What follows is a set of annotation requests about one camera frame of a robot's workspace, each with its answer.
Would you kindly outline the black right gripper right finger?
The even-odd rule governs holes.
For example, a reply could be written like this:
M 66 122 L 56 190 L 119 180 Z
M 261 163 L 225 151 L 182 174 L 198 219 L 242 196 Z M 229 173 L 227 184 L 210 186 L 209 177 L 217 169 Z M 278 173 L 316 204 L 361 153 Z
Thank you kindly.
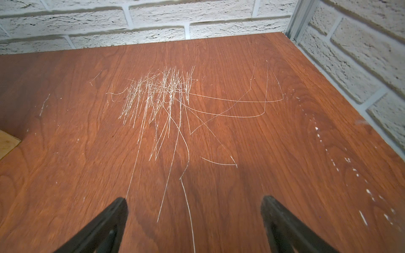
M 336 253 L 273 196 L 261 202 L 261 215 L 272 253 Z

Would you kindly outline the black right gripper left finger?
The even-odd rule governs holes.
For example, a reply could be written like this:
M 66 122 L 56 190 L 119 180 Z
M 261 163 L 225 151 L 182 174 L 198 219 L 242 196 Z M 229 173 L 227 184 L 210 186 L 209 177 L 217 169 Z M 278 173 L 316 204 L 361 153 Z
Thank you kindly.
M 128 205 L 119 197 L 69 241 L 57 253 L 117 253 L 128 218 Z

